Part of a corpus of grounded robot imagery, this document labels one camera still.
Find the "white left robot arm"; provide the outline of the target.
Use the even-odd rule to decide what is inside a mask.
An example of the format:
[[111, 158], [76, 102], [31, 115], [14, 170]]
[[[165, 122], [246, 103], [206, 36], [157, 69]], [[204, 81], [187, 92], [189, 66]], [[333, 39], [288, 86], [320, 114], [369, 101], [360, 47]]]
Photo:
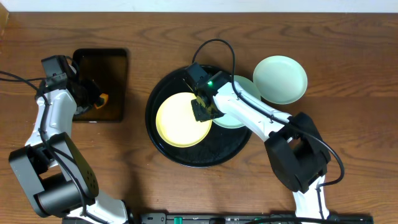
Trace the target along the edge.
[[66, 74], [51, 75], [36, 89], [34, 130], [9, 164], [34, 212], [63, 223], [133, 223], [122, 200], [100, 190], [93, 169], [73, 143], [72, 119], [94, 86]]

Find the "mint green plate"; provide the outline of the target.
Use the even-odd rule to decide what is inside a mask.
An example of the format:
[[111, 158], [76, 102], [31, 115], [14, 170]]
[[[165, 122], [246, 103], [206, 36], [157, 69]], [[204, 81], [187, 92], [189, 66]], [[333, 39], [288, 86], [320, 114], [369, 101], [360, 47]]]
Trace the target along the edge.
[[[234, 76], [234, 81], [238, 82], [240, 87], [242, 87], [250, 95], [254, 96], [258, 100], [261, 100], [261, 93], [252, 81], [238, 75]], [[220, 118], [214, 119], [213, 122], [218, 126], [221, 126], [222, 128], [228, 128], [228, 129], [242, 128], [244, 126], [242, 122], [238, 121], [237, 119], [231, 117], [228, 114], [225, 114]]]
[[260, 61], [252, 79], [265, 100], [279, 105], [296, 102], [308, 87], [307, 74], [301, 64], [283, 55]]

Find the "yellow plate with stain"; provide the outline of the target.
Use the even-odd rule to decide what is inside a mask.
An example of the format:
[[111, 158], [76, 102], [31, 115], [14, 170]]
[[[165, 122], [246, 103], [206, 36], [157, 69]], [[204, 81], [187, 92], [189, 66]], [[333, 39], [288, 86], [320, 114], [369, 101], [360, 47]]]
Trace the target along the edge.
[[212, 122], [200, 122], [195, 119], [191, 105], [191, 101], [195, 99], [193, 93], [176, 93], [159, 107], [155, 117], [156, 130], [171, 146], [194, 146], [209, 133]]

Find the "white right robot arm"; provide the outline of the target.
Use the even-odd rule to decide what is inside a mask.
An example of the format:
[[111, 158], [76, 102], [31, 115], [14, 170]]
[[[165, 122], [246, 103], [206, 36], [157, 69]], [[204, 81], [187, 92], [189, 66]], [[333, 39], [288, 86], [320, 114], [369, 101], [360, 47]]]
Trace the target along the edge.
[[272, 171], [294, 194], [297, 217], [329, 217], [323, 187], [331, 156], [308, 115], [292, 116], [266, 105], [223, 71], [189, 72], [186, 83], [196, 96], [196, 120], [229, 115], [264, 141]]

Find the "orange green scrub sponge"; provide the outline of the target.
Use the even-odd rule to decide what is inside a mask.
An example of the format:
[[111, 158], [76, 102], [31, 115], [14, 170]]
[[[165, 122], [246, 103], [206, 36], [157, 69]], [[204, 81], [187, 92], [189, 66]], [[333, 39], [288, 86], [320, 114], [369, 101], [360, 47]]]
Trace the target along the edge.
[[108, 94], [102, 93], [100, 94], [99, 98], [95, 101], [94, 107], [98, 110], [104, 107], [109, 100]]

